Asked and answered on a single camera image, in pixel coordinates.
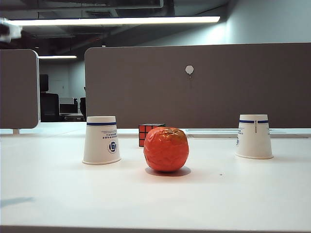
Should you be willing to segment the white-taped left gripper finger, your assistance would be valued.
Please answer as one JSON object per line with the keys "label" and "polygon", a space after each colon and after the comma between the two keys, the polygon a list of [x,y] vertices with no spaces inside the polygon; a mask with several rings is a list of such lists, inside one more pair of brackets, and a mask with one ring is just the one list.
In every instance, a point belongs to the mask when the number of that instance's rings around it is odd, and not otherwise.
{"label": "white-taped left gripper finger", "polygon": [[0,41],[10,43],[12,39],[21,38],[22,26],[15,25],[12,21],[0,19]]}

